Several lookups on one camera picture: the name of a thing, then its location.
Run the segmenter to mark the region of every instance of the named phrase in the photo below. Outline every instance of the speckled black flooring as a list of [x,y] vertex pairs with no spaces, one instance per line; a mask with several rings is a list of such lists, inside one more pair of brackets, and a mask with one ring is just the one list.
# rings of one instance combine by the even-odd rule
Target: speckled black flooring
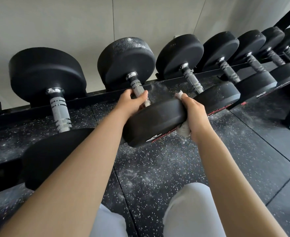
[[[205,88],[217,78],[201,80]],[[149,87],[153,102],[187,84]],[[75,128],[94,127],[115,106],[100,103],[71,110]],[[216,133],[261,200],[290,236],[290,131],[283,119],[290,99],[277,91],[210,117]],[[51,117],[0,130],[0,163],[18,158],[32,143],[55,134]],[[190,182],[207,183],[198,149],[175,132],[139,148],[119,147],[102,203],[124,216],[129,236],[162,236],[162,218],[172,196]],[[0,226],[32,194],[24,184],[0,192]]]

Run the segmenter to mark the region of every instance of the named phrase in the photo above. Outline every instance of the leg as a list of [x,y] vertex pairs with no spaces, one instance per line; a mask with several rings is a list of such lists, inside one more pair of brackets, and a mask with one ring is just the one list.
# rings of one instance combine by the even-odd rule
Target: leg
[[210,188],[185,185],[170,201],[164,219],[164,237],[225,237]]
[[103,204],[100,204],[94,226],[89,237],[128,237],[123,216],[112,213]]

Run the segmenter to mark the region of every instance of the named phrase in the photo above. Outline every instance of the forearm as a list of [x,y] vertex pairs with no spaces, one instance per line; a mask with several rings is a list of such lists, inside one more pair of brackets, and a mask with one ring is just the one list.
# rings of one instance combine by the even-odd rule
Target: forearm
[[119,111],[111,112],[24,203],[0,236],[88,236],[125,121]]
[[199,153],[226,235],[287,236],[217,134],[211,130],[200,136]]

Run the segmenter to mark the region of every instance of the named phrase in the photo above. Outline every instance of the white wall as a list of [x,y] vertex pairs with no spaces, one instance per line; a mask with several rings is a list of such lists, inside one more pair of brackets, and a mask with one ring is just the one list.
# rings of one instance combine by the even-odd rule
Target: white wall
[[174,35],[194,33],[202,43],[226,30],[239,36],[273,26],[289,10],[290,0],[0,0],[0,101],[4,109],[27,104],[8,75],[9,59],[25,48],[73,55],[91,92],[104,89],[96,64],[114,39],[140,37],[157,56]]

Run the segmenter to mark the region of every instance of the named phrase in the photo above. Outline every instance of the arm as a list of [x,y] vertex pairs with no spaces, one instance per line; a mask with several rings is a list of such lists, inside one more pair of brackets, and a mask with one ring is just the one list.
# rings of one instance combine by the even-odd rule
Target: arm
[[204,106],[187,95],[182,101],[226,236],[286,237],[211,127]]
[[126,90],[117,106],[32,194],[1,236],[89,236],[102,201],[123,126],[147,99]]

